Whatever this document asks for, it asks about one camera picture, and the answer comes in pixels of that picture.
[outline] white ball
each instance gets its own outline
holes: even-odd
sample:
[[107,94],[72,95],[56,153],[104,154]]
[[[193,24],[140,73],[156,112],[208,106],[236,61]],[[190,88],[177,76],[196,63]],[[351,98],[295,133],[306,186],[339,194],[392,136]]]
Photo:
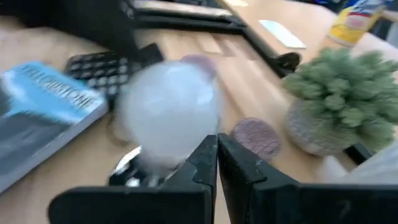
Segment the white ball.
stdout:
[[118,112],[149,163],[176,166],[217,132],[218,91],[208,77],[181,61],[158,63],[133,76]]

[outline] bottle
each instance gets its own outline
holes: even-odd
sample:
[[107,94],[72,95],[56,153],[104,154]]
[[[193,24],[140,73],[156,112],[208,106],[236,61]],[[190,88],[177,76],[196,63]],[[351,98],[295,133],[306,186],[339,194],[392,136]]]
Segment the bottle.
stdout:
[[339,13],[328,36],[351,47],[373,26],[392,0],[349,0]]

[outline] pink coaster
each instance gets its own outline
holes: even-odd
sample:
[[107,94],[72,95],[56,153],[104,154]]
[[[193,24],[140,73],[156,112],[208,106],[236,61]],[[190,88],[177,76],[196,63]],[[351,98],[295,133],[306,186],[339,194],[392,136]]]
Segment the pink coaster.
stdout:
[[270,161],[281,149],[280,139],[274,129],[257,118],[239,121],[231,135],[242,146],[265,161]]

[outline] black keypad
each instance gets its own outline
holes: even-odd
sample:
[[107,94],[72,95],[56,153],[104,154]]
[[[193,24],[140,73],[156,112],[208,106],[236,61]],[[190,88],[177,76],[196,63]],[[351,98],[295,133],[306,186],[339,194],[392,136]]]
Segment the black keypad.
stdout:
[[133,71],[132,66],[139,63],[129,63],[126,57],[118,57],[113,52],[76,55],[70,58],[66,74],[84,81],[87,86],[102,92],[113,104],[115,96],[126,85]]
[[144,62],[130,61],[114,52],[76,55],[69,59],[65,73],[102,92],[112,109],[115,97],[128,88],[127,82],[134,72],[164,60],[156,44],[140,49],[140,55]]

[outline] blue book cover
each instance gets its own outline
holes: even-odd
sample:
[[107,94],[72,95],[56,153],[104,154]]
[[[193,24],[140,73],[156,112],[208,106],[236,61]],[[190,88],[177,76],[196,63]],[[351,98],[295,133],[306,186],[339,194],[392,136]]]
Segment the blue book cover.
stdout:
[[0,74],[0,192],[106,110],[100,93],[39,62]]

